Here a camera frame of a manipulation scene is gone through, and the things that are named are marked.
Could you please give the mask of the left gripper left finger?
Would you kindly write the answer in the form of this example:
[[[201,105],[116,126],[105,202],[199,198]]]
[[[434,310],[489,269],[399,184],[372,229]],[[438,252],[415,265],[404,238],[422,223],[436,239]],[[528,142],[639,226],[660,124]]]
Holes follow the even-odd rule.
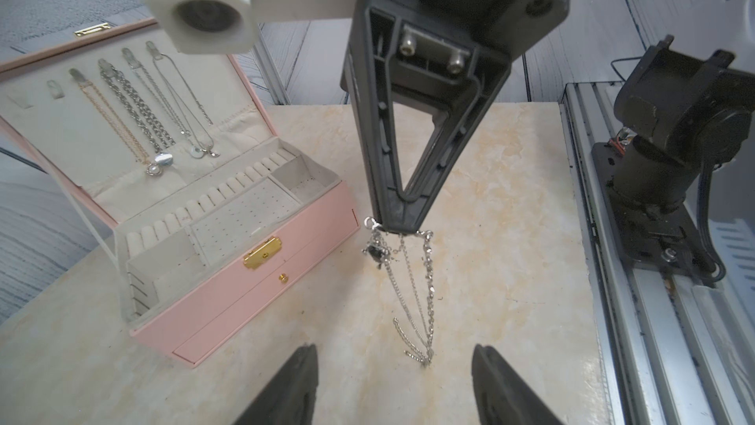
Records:
[[[317,347],[299,346],[234,424],[312,424],[318,386]]]

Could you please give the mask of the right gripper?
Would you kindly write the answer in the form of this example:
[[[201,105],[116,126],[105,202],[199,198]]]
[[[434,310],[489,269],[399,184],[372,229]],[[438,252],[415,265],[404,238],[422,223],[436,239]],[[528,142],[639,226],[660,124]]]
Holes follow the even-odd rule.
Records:
[[[420,230],[511,72],[570,0],[357,0],[342,83],[374,218]]]

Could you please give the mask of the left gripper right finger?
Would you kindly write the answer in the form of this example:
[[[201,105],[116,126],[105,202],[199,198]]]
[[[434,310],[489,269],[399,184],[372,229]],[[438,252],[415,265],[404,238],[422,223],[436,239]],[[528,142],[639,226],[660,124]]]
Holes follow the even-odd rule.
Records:
[[[475,346],[471,374],[481,424],[562,424],[493,346]]]

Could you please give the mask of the pink jewelry box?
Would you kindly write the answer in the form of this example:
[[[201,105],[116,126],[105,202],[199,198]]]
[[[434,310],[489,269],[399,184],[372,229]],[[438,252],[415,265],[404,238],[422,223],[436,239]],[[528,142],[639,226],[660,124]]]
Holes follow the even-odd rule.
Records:
[[[201,364],[358,228],[340,177],[282,140],[230,55],[155,20],[6,61],[1,127],[117,272],[131,336]]]

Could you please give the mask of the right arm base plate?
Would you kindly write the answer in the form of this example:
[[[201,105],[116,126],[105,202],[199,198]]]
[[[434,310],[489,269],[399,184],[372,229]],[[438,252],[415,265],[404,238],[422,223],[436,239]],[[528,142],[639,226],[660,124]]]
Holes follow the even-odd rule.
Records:
[[[625,271],[680,274],[712,283],[718,267],[684,207],[696,171],[643,138],[630,143],[624,154],[609,142],[597,143],[592,159]]]

